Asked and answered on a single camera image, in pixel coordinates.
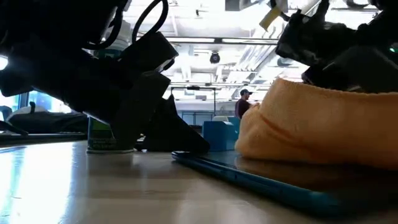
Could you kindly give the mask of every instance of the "man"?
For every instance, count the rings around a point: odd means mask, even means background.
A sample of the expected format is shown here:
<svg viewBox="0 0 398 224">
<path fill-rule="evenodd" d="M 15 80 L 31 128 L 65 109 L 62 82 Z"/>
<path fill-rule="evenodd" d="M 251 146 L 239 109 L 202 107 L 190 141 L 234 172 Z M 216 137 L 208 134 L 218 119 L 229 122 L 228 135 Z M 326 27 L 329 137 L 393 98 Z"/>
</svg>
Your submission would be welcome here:
<svg viewBox="0 0 398 224">
<path fill-rule="evenodd" d="M 251 104 L 248 102 L 250 95 L 253 92 L 250 92 L 247 89 L 241 90 L 241 98 L 235 104 L 235 116 L 242 119 L 243 114 L 251 107 Z"/>
</svg>

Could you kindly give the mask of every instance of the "ceiling light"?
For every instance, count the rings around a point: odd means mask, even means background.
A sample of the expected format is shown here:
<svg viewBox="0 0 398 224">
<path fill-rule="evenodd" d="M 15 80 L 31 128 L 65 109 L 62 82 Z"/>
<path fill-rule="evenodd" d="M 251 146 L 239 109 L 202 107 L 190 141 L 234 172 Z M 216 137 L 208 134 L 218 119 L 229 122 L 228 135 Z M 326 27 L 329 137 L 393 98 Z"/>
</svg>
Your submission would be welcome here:
<svg viewBox="0 0 398 224">
<path fill-rule="evenodd" d="M 278 39 L 254 39 L 254 38 L 223 38 L 225 44 L 243 45 L 277 45 Z"/>
<path fill-rule="evenodd" d="M 198 82 L 172 82 L 170 85 L 172 87 L 176 86 L 192 86 L 192 85 L 204 85 L 205 83 L 198 83 Z"/>
<path fill-rule="evenodd" d="M 214 38 L 196 38 L 196 37 L 167 37 L 167 40 L 170 43 L 213 43 L 215 41 Z"/>
<path fill-rule="evenodd" d="M 243 86 L 243 84 L 239 83 L 212 83 L 213 86 Z"/>
</svg>

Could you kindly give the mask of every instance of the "yellow tag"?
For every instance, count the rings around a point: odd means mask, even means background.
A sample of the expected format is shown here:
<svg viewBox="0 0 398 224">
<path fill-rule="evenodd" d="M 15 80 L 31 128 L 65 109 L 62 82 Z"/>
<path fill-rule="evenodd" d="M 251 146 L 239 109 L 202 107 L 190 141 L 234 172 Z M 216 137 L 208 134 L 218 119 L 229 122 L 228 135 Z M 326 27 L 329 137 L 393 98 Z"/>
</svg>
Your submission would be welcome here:
<svg viewBox="0 0 398 224">
<path fill-rule="evenodd" d="M 280 13 L 281 13 L 281 10 L 278 7 L 271 9 L 271 11 L 269 11 L 266 14 L 266 16 L 262 19 L 262 21 L 260 22 L 260 26 L 263 29 L 268 30 L 268 27 L 272 24 L 272 22 L 274 20 L 276 20 L 276 18 L 278 18 Z"/>
</svg>

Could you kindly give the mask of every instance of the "orange towel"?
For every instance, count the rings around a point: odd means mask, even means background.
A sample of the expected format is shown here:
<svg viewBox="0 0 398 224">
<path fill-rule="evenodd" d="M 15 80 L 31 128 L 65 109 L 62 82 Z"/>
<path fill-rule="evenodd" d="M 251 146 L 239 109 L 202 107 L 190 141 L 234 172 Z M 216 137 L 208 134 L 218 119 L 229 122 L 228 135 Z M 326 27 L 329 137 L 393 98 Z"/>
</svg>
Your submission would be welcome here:
<svg viewBox="0 0 398 224">
<path fill-rule="evenodd" d="M 251 159 L 398 170 L 398 93 L 327 90 L 278 79 L 242 120 L 236 150 Z"/>
</svg>

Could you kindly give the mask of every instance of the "security camera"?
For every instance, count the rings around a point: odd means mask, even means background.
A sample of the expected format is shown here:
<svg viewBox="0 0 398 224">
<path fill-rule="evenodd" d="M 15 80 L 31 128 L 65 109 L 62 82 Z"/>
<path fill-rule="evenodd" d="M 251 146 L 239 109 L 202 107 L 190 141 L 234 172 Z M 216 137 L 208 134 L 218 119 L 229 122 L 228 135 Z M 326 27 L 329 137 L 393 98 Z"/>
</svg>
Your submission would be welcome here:
<svg viewBox="0 0 398 224">
<path fill-rule="evenodd" d="M 220 62 L 220 56 L 218 55 L 218 52 L 211 53 L 210 63 L 218 63 L 218 62 Z"/>
</svg>

